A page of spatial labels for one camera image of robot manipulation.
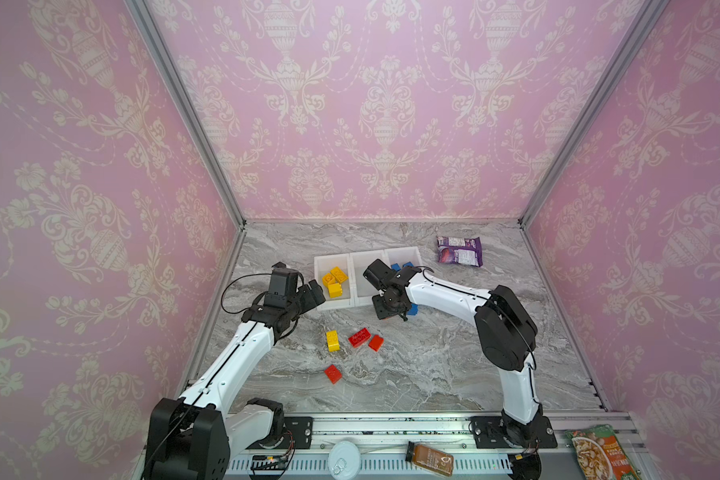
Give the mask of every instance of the picture of noodles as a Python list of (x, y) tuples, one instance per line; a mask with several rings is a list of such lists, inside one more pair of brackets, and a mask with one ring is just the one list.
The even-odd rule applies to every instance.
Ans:
[(603, 449), (586, 437), (576, 437), (573, 440), (579, 466), (584, 471), (586, 480), (610, 480), (613, 469)]

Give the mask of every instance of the damask pattern wall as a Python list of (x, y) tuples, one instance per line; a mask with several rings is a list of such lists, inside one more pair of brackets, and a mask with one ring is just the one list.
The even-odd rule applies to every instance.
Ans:
[(249, 219), (517, 218), (642, 0), (149, 0)]
[(672, 0), (530, 227), (665, 478), (720, 478), (720, 0)]
[(130, 478), (236, 232), (122, 2), (0, 2), (0, 479)]

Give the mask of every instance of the robotic arm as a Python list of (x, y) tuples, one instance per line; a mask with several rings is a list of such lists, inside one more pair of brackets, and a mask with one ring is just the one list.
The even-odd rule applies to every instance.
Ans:
[[(515, 294), (506, 286), (494, 290), (461, 286), (417, 267), (397, 272), (381, 260), (363, 275), (381, 292), (373, 297), (379, 319), (398, 315), (406, 320), (405, 313), (417, 303), (475, 325), (483, 354), (500, 369), (507, 438), (517, 446), (531, 446), (546, 420), (535, 395), (537, 328)], [(302, 286), (297, 287), (299, 278)], [(275, 264), (269, 290), (242, 314), (237, 332), (211, 367), (180, 398), (163, 398), (152, 411), (143, 478), (220, 480), (230, 459), (252, 443), (280, 442), (285, 422), (282, 404), (253, 398), (237, 414), (227, 413), (259, 360), (294, 331), (301, 314), (325, 301), (315, 280), (304, 284), (297, 270)]]

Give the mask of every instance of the orange and green food package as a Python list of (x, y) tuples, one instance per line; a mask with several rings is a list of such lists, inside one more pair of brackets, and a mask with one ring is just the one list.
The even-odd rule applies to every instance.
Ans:
[(616, 440), (612, 426), (598, 425), (566, 434), (576, 448), (576, 458), (586, 480), (640, 480)]

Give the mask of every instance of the white divided tray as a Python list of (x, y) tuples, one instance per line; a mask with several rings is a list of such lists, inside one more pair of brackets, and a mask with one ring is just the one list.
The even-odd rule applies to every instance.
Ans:
[[(326, 302), (317, 307), (317, 310), (334, 310), (349, 308), (350, 306), (372, 305), (372, 298), (378, 293), (365, 277), (363, 272), (377, 258), (387, 264), (398, 264), (400, 267), (407, 262), (415, 266), (422, 264), (422, 255), (417, 246), (401, 246), (387, 248), (386, 250), (370, 250), (367, 252), (354, 252), (351, 254), (324, 255), (315, 257), (315, 280), (322, 287)], [(331, 298), (328, 288), (322, 284), (322, 278), (331, 269), (337, 266), (347, 274), (349, 280), (342, 283), (342, 295)]]

